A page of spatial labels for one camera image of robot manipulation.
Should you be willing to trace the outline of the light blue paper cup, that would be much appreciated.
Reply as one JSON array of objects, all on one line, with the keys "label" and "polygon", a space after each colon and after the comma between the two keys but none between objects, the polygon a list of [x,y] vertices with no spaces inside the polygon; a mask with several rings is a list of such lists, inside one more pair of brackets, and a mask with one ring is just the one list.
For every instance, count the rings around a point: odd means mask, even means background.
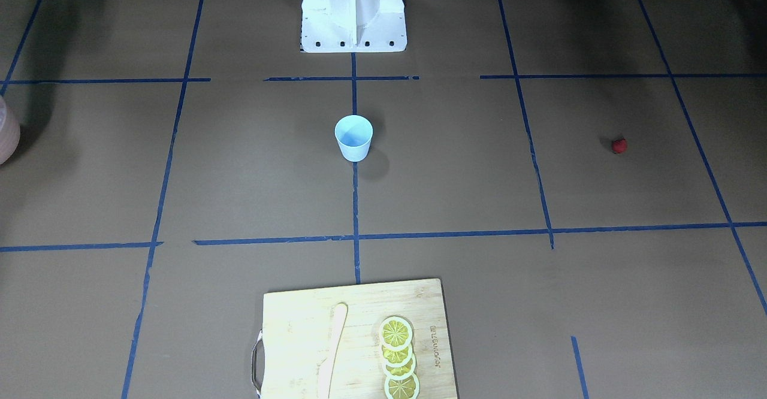
[{"label": "light blue paper cup", "polygon": [[361,162],[366,158],[374,133],[372,123],[360,115],[343,117],[334,127],[338,147],[350,162]]}]

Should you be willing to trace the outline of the yellow plastic knife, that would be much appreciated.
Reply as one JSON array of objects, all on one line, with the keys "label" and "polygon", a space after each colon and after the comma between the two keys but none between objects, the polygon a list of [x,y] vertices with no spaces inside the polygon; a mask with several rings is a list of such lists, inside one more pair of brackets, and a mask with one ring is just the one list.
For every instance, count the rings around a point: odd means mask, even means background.
[{"label": "yellow plastic knife", "polygon": [[329,398],[337,350],[342,339],[343,329],[348,315],[346,303],[338,303],[333,308],[330,325],[330,341],[326,358],[318,367],[317,398]]}]

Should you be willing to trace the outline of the lemon slice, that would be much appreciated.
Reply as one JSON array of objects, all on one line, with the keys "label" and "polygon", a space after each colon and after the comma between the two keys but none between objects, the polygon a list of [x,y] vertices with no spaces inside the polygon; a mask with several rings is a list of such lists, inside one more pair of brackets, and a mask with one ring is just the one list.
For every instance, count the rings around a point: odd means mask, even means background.
[{"label": "lemon slice", "polygon": [[378,328],[381,347],[392,352],[408,348],[413,341],[413,326],[406,318],[389,316]]},{"label": "lemon slice", "polygon": [[392,350],[386,346],[381,345],[381,358],[383,365],[386,367],[405,367],[413,360],[413,345],[409,344],[401,350]]},{"label": "lemon slice", "polygon": [[392,380],[405,380],[413,376],[417,369],[417,357],[412,355],[410,358],[403,361],[400,366],[392,366],[386,359],[382,361],[383,372],[386,377]]},{"label": "lemon slice", "polygon": [[420,381],[416,374],[402,379],[388,376],[383,384],[383,393],[389,399],[413,399],[419,396],[419,392]]}]

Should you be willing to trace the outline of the bamboo cutting board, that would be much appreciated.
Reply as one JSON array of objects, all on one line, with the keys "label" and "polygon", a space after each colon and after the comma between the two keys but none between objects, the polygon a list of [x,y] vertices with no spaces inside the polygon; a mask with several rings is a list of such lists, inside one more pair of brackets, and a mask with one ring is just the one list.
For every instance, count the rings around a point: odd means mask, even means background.
[{"label": "bamboo cutting board", "polygon": [[348,315],[337,350],[329,398],[386,398],[378,328],[389,316],[413,327],[420,381],[417,398],[457,398],[443,285],[439,279],[271,292],[252,351],[259,398],[317,398],[318,367],[326,358],[333,308]]}]

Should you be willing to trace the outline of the red strawberry on table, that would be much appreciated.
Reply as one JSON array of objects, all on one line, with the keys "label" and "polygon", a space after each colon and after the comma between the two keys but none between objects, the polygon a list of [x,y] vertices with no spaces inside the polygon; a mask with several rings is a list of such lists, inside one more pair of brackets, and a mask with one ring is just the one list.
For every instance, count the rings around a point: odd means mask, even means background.
[{"label": "red strawberry on table", "polygon": [[611,142],[611,150],[614,154],[622,154],[624,153],[628,148],[628,142],[625,138],[619,138],[616,140],[612,140]]}]

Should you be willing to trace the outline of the pink bowl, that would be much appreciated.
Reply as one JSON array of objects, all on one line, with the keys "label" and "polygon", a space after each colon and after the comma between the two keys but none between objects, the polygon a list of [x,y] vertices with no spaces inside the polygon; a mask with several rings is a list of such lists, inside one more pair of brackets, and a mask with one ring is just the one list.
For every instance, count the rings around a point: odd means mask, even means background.
[{"label": "pink bowl", "polygon": [[21,125],[16,115],[1,96],[1,165],[7,162],[21,139]]}]

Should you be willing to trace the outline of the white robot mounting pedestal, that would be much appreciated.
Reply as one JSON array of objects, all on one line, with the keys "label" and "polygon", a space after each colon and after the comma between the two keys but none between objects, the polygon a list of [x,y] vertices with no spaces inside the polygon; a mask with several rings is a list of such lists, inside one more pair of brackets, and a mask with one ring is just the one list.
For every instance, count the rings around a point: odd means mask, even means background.
[{"label": "white robot mounting pedestal", "polygon": [[398,53],[406,50],[404,0],[302,0],[304,53]]}]

